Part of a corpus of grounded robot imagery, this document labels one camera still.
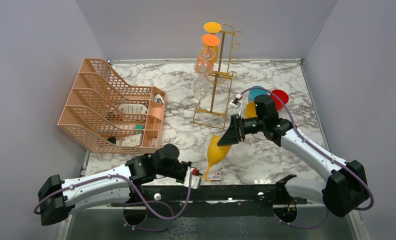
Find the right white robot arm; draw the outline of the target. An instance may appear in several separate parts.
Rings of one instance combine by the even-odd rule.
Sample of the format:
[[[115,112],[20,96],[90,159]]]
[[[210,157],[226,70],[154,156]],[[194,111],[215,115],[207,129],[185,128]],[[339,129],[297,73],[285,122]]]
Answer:
[[[364,166],[357,160],[346,161],[305,136],[296,125],[279,117],[276,103],[269,95],[254,99],[256,116],[230,117],[227,131],[217,142],[218,147],[238,144],[248,134],[263,133],[264,137],[284,148],[310,166],[322,181],[302,179],[297,176],[284,178],[274,190],[275,199],[286,204],[293,198],[303,198],[324,204],[330,213],[344,217],[374,196],[370,192]]]

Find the red wine glass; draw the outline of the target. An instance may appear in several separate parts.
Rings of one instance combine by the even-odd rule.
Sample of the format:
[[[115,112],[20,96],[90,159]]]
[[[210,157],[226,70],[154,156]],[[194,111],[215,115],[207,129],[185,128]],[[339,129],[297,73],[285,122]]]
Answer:
[[[272,94],[270,95],[270,97],[275,102],[276,110],[280,112],[284,108],[284,105],[288,103],[289,95],[285,91],[280,89],[274,89],[271,92]]]

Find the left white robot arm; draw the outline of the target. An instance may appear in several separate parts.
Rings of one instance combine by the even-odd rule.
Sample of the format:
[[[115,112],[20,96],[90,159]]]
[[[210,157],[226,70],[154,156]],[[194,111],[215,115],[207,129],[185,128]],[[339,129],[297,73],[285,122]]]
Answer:
[[[90,207],[127,202],[135,206],[145,199],[139,187],[158,176],[175,179],[190,188],[193,186],[192,163],[179,161],[179,156],[175,145],[166,144],[152,154],[135,156],[94,175],[68,179],[52,175],[38,191],[38,204],[33,212],[40,216],[42,226],[50,226]]]

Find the clear wine glass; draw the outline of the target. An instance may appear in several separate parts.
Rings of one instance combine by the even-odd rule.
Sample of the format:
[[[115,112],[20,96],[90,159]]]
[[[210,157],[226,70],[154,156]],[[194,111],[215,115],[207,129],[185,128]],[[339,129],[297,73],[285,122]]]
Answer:
[[[212,72],[214,65],[206,60],[198,60],[195,62],[193,69],[197,74],[197,79],[194,81],[192,90],[195,99],[203,100],[210,89],[210,82],[207,80],[207,76]]]

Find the blue wine glass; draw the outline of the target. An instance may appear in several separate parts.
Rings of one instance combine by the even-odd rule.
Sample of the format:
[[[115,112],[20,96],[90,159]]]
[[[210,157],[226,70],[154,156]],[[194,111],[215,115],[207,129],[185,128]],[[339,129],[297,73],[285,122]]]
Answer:
[[[254,98],[260,95],[268,95],[268,92],[263,90],[262,86],[256,85],[255,88],[248,91],[248,102],[253,102]]]

